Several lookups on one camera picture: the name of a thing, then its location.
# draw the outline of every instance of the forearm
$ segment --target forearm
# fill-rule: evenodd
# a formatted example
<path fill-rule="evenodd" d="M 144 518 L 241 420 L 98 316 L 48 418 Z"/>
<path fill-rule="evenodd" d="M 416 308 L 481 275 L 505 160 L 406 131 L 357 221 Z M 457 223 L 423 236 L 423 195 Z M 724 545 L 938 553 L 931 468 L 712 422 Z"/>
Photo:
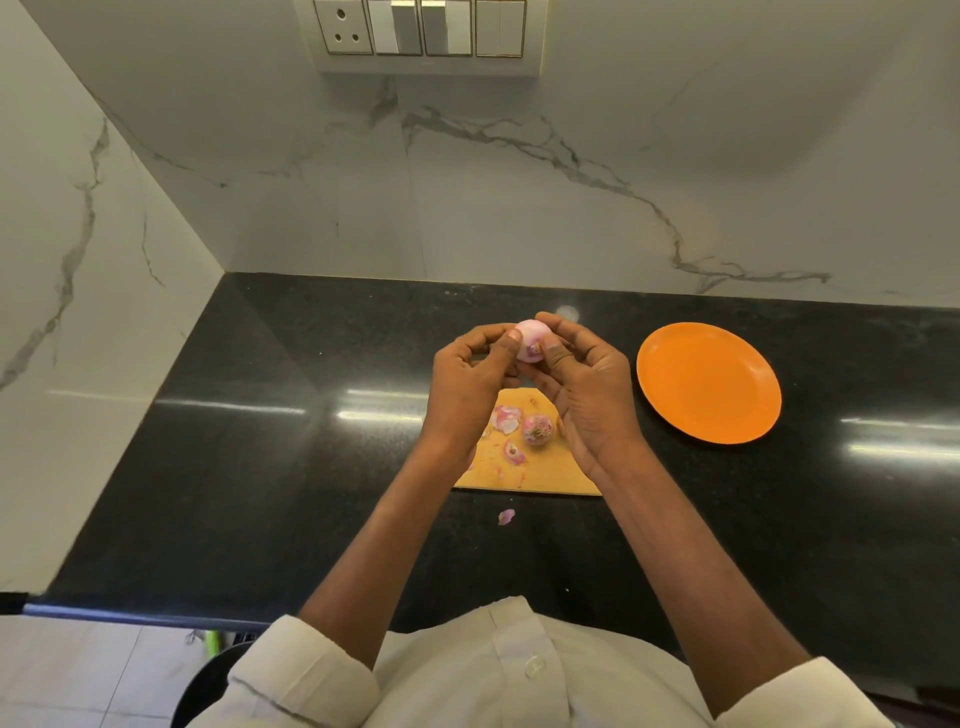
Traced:
<path fill-rule="evenodd" d="M 603 489 L 714 716 L 809 655 L 767 608 L 645 443 Z"/>
<path fill-rule="evenodd" d="M 420 549 L 459 473 L 418 443 L 299 617 L 372 668 Z"/>

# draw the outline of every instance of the wooden cutting board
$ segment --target wooden cutting board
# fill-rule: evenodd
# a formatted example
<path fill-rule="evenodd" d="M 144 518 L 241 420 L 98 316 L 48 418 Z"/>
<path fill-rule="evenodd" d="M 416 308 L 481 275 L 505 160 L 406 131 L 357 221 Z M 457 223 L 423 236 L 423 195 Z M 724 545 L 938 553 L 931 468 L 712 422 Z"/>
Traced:
<path fill-rule="evenodd" d="M 523 417 L 534 414 L 547 415 L 556 427 L 557 408 L 538 389 L 530 387 L 504 389 L 497 397 L 496 403 L 519 407 L 523 410 Z M 503 445 L 508 439 L 523 450 L 523 454 L 527 456 L 525 463 L 513 465 L 504 456 Z M 509 435 L 505 435 L 493 425 L 487 425 L 483 437 L 477 443 L 473 463 L 461 475 L 456 487 L 518 493 L 600 495 L 597 487 L 573 461 L 570 447 L 560 432 L 555 431 L 550 442 L 535 448 L 523 442 L 519 427 Z"/>

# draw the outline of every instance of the countertop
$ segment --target countertop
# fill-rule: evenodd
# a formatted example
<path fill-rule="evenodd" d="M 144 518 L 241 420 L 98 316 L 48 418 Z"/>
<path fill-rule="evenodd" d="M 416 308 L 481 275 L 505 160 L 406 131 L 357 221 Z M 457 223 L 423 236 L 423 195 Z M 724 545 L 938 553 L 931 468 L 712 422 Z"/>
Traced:
<path fill-rule="evenodd" d="M 773 430 L 693 440 L 635 382 L 651 446 L 808 649 L 960 686 L 960 311 L 944 309 L 230 274 L 26 611 L 229 628 L 297 610 L 414 443 L 434 352 L 560 305 L 630 357 L 678 321 L 753 344 L 780 379 Z M 453 492 L 393 628 L 507 595 L 677 650 L 600 498 Z"/>

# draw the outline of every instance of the white floor tile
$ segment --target white floor tile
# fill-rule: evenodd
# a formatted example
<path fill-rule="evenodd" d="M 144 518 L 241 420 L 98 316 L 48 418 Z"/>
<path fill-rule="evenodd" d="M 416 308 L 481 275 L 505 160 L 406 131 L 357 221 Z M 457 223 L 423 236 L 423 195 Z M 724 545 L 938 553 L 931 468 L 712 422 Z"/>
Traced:
<path fill-rule="evenodd" d="M 0 700 L 107 709 L 139 627 L 36 617 L 0 618 Z"/>
<path fill-rule="evenodd" d="M 0 725 L 7 728 L 100 728 L 100 711 L 70 711 L 0 703 Z"/>
<path fill-rule="evenodd" d="M 169 728 L 170 721 L 165 717 L 119 716 L 107 713 L 100 728 Z"/>
<path fill-rule="evenodd" d="M 188 634 L 183 629 L 144 627 L 109 711 L 171 717 L 187 683 L 206 662 L 204 643 L 187 644 Z"/>

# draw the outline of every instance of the person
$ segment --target person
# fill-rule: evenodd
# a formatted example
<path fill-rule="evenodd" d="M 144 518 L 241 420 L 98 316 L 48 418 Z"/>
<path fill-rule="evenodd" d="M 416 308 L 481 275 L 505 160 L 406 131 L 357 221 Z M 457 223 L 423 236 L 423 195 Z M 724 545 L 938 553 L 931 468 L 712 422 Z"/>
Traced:
<path fill-rule="evenodd" d="M 515 360 L 512 324 L 475 328 L 437 353 L 420 437 L 393 483 L 300 613 L 253 644 L 191 728 L 892 725 L 790 635 L 647 446 L 626 356 L 557 315 L 537 318 L 552 331 L 539 367 Z M 556 405 L 689 667 L 642 640 L 537 615 L 520 596 L 388 632 L 497 393 L 521 375 Z"/>

